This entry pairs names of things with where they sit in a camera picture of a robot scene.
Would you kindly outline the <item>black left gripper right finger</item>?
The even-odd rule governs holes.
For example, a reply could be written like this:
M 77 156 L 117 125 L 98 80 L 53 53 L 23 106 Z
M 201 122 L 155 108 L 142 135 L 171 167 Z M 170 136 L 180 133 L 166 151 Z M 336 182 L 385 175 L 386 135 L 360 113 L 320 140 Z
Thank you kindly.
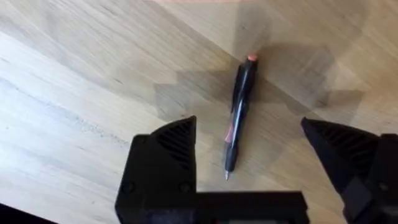
M 348 223 L 397 224 L 397 135 L 303 118 Z

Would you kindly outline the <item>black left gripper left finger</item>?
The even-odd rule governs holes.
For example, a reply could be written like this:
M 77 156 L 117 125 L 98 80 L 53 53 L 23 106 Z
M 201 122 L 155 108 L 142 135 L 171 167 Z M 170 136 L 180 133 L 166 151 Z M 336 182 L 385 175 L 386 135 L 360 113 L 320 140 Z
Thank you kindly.
M 181 204 L 195 194 L 195 116 L 133 137 L 114 204 L 121 223 L 194 223 Z

